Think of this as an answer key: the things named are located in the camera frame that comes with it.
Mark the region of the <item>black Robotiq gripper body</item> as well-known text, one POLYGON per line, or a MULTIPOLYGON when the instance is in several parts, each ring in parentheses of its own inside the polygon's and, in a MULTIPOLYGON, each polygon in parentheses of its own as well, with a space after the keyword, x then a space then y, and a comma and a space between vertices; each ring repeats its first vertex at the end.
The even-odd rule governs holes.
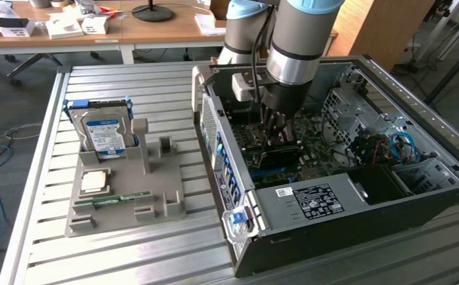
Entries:
POLYGON ((262 102, 275 112, 294 115, 305 103, 310 86, 311 82, 301 85, 270 84, 265 87, 262 102))

